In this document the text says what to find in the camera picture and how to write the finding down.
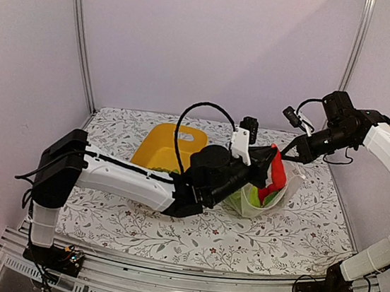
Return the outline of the red toy chili pepper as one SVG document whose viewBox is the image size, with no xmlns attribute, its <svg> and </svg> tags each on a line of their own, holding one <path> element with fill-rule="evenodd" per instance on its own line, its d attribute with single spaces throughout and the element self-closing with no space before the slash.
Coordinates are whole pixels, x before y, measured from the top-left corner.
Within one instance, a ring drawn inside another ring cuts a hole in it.
<svg viewBox="0 0 390 292">
<path fill-rule="evenodd" d="M 271 146 L 276 147 L 277 152 L 271 164 L 272 183 L 269 184 L 266 188 L 259 189 L 259 197 L 262 206 L 266 204 L 266 200 L 271 199 L 271 195 L 277 194 L 287 184 L 285 169 L 280 155 L 280 151 L 278 150 L 276 144 L 272 144 Z"/>
</svg>

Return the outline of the green toy pear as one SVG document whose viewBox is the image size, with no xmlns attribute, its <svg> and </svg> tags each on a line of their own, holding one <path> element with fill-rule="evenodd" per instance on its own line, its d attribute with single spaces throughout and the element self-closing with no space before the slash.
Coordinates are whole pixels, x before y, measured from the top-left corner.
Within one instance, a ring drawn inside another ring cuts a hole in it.
<svg viewBox="0 0 390 292">
<path fill-rule="evenodd" d="M 259 197 L 259 190 L 257 187 L 251 187 L 248 201 L 252 206 L 255 206 L 256 208 L 261 207 L 262 204 Z"/>
</svg>

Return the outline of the clear zip top bag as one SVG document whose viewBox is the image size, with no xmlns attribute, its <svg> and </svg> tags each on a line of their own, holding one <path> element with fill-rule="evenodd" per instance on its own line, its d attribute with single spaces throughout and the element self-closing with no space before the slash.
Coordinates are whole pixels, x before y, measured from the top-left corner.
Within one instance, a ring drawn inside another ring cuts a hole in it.
<svg viewBox="0 0 390 292">
<path fill-rule="evenodd" d="M 286 184 L 281 190 L 272 192 L 260 200 L 259 190 L 248 184 L 231 194 L 223 201 L 243 218 L 255 218 L 259 215 L 280 211 L 301 188 L 306 177 L 298 164 L 284 162 Z"/>
</svg>

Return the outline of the green toy apple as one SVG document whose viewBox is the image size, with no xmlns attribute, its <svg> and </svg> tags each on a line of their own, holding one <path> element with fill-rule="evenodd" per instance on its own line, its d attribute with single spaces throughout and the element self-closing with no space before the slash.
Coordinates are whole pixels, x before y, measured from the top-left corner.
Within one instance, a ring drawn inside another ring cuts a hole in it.
<svg viewBox="0 0 390 292">
<path fill-rule="evenodd" d="M 224 200 L 224 203 L 234 209 L 238 214 L 242 213 L 241 190 L 237 190 Z"/>
</svg>

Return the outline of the green toy grape bunch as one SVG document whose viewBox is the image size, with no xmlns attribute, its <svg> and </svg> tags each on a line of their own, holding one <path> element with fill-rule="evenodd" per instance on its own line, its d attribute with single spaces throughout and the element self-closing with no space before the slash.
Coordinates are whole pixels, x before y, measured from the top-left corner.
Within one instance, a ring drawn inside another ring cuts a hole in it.
<svg viewBox="0 0 390 292">
<path fill-rule="evenodd" d="M 159 168 L 159 167 L 152 167 L 151 170 L 153 171 L 158 171 L 158 172 L 164 172 L 164 173 L 176 173 L 176 174 L 179 174 L 179 170 L 178 169 L 173 169 L 171 170 L 170 168 Z"/>
</svg>

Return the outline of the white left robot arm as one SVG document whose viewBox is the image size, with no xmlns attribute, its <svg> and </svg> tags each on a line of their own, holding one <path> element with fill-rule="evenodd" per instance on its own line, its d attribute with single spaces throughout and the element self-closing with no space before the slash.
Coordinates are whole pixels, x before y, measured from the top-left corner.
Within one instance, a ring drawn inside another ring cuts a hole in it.
<svg viewBox="0 0 390 292">
<path fill-rule="evenodd" d="M 98 189 L 163 215 L 186 218 L 213 208 L 249 183 L 265 187 L 276 154 L 271 146 L 251 146 L 247 163 L 224 146 L 210 145 L 191 155 L 190 166 L 183 173 L 165 173 L 101 154 L 88 143 L 86 131 L 72 130 L 42 153 L 34 174 L 32 252 L 44 266 L 59 261 L 59 249 L 53 246 L 54 228 L 59 210 L 75 186 Z"/>
</svg>

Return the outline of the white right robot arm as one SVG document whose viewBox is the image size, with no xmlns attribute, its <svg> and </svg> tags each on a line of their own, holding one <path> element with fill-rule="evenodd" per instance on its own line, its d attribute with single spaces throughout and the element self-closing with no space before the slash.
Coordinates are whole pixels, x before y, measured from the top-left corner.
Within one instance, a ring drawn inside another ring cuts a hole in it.
<svg viewBox="0 0 390 292">
<path fill-rule="evenodd" d="M 348 92 L 334 91 L 318 99 L 326 117 L 326 128 L 296 136 L 280 150 L 281 158 L 308 164 L 342 149 L 363 148 L 390 177 L 390 118 L 377 110 L 355 108 Z M 317 292 L 344 292 L 345 282 L 354 281 L 390 266 L 390 234 L 363 251 L 343 260 L 327 273 Z"/>
</svg>

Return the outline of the floral tablecloth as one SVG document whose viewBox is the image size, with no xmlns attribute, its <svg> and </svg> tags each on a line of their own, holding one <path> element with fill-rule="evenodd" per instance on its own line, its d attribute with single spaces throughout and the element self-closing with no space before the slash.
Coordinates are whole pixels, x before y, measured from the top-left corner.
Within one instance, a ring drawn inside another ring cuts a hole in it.
<svg viewBox="0 0 390 292">
<path fill-rule="evenodd" d="M 76 187 L 60 210 L 35 208 L 31 238 L 39 246 L 67 235 L 139 257 L 188 267 L 268 275 L 321 276 L 351 256 L 350 240 L 327 164 L 286 164 L 300 183 L 274 208 L 243 218 L 231 203 L 173 218 L 95 189 Z"/>
</svg>

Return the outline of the yellow plastic basket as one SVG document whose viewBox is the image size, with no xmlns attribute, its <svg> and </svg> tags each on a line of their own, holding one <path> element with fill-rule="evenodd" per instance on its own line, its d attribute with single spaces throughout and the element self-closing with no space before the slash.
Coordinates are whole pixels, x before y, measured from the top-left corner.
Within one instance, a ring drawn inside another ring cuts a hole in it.
<svg viewBox="0 0 390 292">
<path fill-rule="evenodd" d="M 176 168 L 180 171 L 175 154 L 175 127 L 173 123 L 154 127 L 132 156 L 131 162 L 147 169 Z M 177 139 L 181 162 L 186 170 L 190 166 L 190 156 L 206 146 L 208 137 L 199 129 L 181 126 Z"/>
</svg>

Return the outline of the front aluminium rail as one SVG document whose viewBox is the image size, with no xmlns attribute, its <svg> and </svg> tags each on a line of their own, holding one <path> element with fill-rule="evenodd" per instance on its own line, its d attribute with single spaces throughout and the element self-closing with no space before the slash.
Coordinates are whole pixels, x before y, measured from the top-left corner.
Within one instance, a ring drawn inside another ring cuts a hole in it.
<svg viewBox="0 0 390 292">
<path fill-rule="evenodd" d="M 50 291 L 35 265 L 23 257 L 26 227 L 7 228 L 0 238 L 0 292 L 292 292 L 296 276 L 265 276 L 170 264 L 108 250 L 58 235 L 57 246 L 85 253 L 77 277 L 54 274 Z M 376 279 L 358 280 L 354 292 L 381 292 Z"/>
</svg>

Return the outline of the right aluminium frame post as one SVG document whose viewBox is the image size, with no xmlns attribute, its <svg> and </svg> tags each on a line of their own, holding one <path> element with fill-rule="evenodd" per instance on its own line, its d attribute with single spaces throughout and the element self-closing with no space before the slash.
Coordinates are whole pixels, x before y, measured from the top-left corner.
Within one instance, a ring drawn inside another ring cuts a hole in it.
<svg viewBox="0 0 390 292">
<path fill-rule="evenodd" d="M 372 15 L 374 14 L 375 4 L 377 0 L 365 0 L 362 13 L 360 14 L 357 30 L 355 31 L 355 37 L 353 38 L 352 47 L 348 54 L 348 59 L 345 63 L 344 71 L 341 75 L 341 79 L 338 82 L 337 90 L 347 91 L 351 78 L 353 77 L 358 60 L 360 59 L 361 51 L 364 47 L 364 43 L 367 34 L 370 29 Z"/>
</svg>

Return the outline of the aluminium frame post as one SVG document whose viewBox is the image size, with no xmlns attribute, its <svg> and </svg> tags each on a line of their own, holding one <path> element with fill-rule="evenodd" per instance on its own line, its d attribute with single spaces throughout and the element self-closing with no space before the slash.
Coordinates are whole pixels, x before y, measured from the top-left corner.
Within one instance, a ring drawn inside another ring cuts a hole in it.
<svg viewBox="0 0 390 292">
<path fill-rule="evenodd" d="M 84 92 L 84 97 L 86 100 L 86 105 L 90 115 L 96 113 L 95 99 L 93 86 L 90 76 L 90 66 L 88 58 L 88 47 L 85 36 L 85 17 L 84 17 L 84 7 L 83 0 L 72 0 L 73 4 L 73 17 L 75 24 L 75 34 L 76 34 L 76 45 L 78 51 L 78 63 L 80 69 L 80 75 L 82 80 L 82 87 Z"/>
<path fill-rule="evenodd" d="M 355 31 L 355 37 L 353 38 L 352 47 L 348 54 L 348 59 L 345 63 L 344 71 L 341 75 L 341 79 L 338 82 L 337 90 L 347 91 L 351 78 L 353 77 L 358 60 L 360 59 L 361 51 L 364 47 L 364 43 L 367 34 L 370 29 L 372 15 L 374 14 L 375 4 L 377 0 L 365 0 L 362 13 L 360 14 L 357 30 Z"/>
</svg>

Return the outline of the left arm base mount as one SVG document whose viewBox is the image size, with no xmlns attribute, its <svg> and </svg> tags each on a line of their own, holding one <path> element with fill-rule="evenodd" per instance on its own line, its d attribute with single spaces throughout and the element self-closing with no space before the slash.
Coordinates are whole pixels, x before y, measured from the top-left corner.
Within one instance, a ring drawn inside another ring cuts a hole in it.
<svg viewBox="0 0 390 292">
<path fill-rule="evenodd" d="M 85 253 L 82 250 L 75 250 L 73 246 L 61 248 L 52 245 L 45 248 L 29 243 L 24 249 L 23 257 L 39 268 L 77 278 L 82 270 Z"/>
</svg>

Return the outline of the left aluminium frame post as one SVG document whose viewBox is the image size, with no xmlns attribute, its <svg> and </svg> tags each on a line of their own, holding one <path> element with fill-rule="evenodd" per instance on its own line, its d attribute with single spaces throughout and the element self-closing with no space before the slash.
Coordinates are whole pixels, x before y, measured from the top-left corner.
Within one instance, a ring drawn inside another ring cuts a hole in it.
<svg viewBox="0 0 390 292">
<path fill-rule="evenodd" d="M 86 100 L 86 105 L 90 115 L 96 113 L 95 99 L 93 86 L 90 76 L 90 66 L 88 58 L 88 47 L 85 36 L 85 17 L 84 17 L 84 7 L 83 0 L 72 0 L 73 4 L 73 17 L 75 24 L 75 34 L 76 34 L 76 45 L 78 51 L 78 63 L 80 69 L 80 75 L 82 80 L 82 87 L 84 92 L 84 97 Z"/>
</svg>

